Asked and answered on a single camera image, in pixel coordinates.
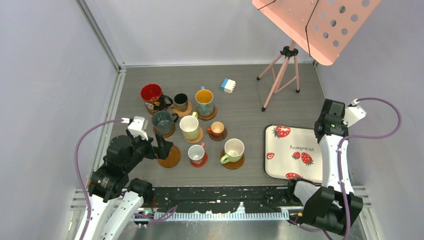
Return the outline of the dark green mug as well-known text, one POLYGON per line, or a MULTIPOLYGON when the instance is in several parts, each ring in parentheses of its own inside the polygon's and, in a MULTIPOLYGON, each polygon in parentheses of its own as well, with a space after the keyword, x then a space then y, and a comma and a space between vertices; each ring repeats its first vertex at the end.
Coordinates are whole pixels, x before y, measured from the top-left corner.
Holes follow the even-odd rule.
POLYGON ((161 110, 152 116, 151 122, 160 134, 167 134, 172 130, 178 119, 179 116, 176 113, 161 110))

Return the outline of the pale yellow green mug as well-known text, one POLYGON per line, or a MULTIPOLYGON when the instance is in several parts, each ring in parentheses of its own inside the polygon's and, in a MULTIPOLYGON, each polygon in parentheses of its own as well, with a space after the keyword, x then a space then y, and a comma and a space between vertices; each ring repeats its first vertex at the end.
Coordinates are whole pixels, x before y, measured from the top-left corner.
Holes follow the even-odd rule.
POLYGON ((179 128, 182 131, 185 140, 193 141, 200 135, 198 113, 184 116, 179 122, 179 128))

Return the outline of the small white cup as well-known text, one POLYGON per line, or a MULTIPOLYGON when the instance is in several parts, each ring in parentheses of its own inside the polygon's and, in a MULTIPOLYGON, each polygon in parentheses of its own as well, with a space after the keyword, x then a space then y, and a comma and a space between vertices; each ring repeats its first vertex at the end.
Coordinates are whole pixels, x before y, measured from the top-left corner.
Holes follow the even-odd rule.
POLYGON ((205 143, 192 145, 187 154, 192 164, 200 165, 206 158, 205 143))

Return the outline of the woven rattan coaster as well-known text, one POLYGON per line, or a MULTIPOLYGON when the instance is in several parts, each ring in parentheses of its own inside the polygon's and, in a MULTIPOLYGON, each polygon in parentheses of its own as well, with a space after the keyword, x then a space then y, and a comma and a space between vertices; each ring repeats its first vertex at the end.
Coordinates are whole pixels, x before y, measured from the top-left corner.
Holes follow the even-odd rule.
POLYGON ((198 143, 200 142, 204 137, 204 130, 199 127, 198 130, 195 130, 193 132, 183 132, 183 138, 188 143, 198 143))
POLYGON ((181 111, 177 108, 176 104, 174 103, 171 106, 171 111, 175 114, 177 114, 180 118, 188 116, 193 111, 193 105, 190 101, 187 102, 187 109, 185 111, 181 111))

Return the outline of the black floral mug red inside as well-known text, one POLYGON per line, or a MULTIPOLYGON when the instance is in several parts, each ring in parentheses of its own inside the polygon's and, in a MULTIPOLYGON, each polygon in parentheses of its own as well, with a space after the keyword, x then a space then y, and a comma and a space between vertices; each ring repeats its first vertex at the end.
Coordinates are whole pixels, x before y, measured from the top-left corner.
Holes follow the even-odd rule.
POLYGON ((171 107, 174 104, 172 98, 164 95, 162 88, 155 83, 145 85, 140 91, 140 96, 146 107, 171 107))

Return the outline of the red apple paper coaster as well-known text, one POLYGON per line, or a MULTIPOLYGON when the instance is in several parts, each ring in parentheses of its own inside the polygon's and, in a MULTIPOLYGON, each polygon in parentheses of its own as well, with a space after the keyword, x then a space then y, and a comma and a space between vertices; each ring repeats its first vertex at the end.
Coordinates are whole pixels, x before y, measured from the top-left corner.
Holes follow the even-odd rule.
POLYGON ((195 168, 203 167, 208 161, 208 154, 205 152, 202 160, 190 160, 190 164, 195 168))

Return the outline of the black small cup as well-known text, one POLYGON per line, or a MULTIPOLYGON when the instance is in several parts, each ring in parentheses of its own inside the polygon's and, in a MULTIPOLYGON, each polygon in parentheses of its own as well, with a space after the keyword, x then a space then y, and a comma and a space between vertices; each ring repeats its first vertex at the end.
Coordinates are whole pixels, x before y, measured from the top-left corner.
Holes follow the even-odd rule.
POLYGON ((188 96, 185 93, 178 93, 173 99, 172 109, 185 112, 188 109, 188 96))

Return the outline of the small orange cup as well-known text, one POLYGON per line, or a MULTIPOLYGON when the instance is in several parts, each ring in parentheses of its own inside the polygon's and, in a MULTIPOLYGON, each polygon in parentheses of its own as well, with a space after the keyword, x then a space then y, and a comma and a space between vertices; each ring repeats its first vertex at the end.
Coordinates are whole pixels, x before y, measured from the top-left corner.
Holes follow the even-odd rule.
POLYGON ((214 135, 219 136, 223 132, 224 129, 225 129, 225 126, 222 122, 215 121, 211 124, 210 127, 208 127, 206 129, 206 132, 207 133, 213 133, 214 135))

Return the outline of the blue butterfly plate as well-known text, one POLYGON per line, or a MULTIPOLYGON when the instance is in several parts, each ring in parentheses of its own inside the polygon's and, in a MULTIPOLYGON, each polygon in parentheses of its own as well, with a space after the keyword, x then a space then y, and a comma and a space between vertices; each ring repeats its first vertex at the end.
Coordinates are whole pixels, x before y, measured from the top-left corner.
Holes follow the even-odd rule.
POLYGON ((207 117, 214 111, 214 94, 204 86, 195 94, 196 109, 200 116, 207 117))

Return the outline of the cream green mug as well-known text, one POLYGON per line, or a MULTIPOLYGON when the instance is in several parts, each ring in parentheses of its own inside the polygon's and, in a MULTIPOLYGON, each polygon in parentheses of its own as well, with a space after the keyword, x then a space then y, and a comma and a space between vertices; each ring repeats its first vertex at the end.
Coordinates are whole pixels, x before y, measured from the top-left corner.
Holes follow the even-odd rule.
POLYGON ((231 138, 224 145, 224 156, 220 158, 220 163, 235 163, 242 158, 244 151, 244 143, 237 138, 231 138))

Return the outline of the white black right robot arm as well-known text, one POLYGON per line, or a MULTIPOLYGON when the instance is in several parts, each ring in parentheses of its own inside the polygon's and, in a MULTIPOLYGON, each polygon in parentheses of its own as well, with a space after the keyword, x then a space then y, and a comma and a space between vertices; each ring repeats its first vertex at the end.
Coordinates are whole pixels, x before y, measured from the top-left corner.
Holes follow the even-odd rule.
POLYGON ((347 108, 340 101, 325 99, 314 135, 322 157, 322 181, 316 185, 302 177, 289 180, 285 198, 291 205, 303 205, 301 222, 325 233, 346 238, 363 209, 356 196, 347 163, 349 122, 347 108))

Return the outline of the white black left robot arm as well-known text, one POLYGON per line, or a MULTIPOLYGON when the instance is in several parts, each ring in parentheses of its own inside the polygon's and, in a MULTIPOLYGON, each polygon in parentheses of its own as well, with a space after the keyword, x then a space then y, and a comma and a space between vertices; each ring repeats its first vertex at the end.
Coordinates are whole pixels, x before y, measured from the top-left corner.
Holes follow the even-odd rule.
POLYGON ((119 135, 114 137, 103 157, 103 164, 93 172, 88 192, 85 222, 80 224, 77 240, 116 240, 140 207, 154 199, 153 185, 129 173, 144 159, 169 161, 181 158, 179 148, 159 133, 153 138, 119 135))

